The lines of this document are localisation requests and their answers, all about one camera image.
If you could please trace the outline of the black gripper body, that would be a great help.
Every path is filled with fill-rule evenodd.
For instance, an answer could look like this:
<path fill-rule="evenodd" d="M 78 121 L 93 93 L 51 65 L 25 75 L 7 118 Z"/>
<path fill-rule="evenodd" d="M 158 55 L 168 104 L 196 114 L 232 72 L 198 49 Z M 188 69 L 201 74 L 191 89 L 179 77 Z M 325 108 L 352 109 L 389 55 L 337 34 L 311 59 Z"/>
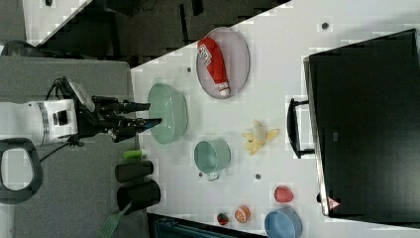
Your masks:
<path fill-rule="evenodd" d="M 114 143 L 122 142 L 133 137 L 133 129 L 129 126 L 126 106 L 128 100 L 119 101 L 113 97 L 93 97 L 93 110 L 86 104 L 76 103 L 76 118 L 79 139 L 94 137 L 97 134 L 109 134 Z"/>

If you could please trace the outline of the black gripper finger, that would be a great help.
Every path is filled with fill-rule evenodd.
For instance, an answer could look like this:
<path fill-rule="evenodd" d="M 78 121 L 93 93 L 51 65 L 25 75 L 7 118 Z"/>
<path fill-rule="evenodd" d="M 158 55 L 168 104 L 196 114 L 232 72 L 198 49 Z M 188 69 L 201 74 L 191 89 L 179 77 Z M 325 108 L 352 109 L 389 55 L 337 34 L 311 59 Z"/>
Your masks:
<path fill-rule="evenodd" d="M 138 112 L 138 111 L 148 111 L 151 108 L 149 103 L 124 103 L 122 111 L 124 113 Z"/>
<path fill-rule="evenodd" d="M 153 127 L 159 125 L 162 122 L 161 118 L 152 118 L 152 119 L 127 119 L 124 123 L 124 128 L 131 130 L 137 133 L 142 133 L 146 130 L 152 129 Z"/>

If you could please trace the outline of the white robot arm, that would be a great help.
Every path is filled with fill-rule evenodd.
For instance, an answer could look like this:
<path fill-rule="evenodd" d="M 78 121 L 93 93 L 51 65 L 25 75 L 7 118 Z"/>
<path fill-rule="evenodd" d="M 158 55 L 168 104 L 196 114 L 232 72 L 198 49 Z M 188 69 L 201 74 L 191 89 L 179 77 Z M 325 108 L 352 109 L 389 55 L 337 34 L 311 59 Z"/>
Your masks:
<path fill-rule="evenodd" d="M 115 143 L 152 129 L 160 118 L 127 118 L 121 113 L 144 111 L 150 104 L 108 103 L 89 110 L 73 99 L 1 103 L 1 140 L 29 140 L 35 146 L 69 142 L 109 134 Z"/>

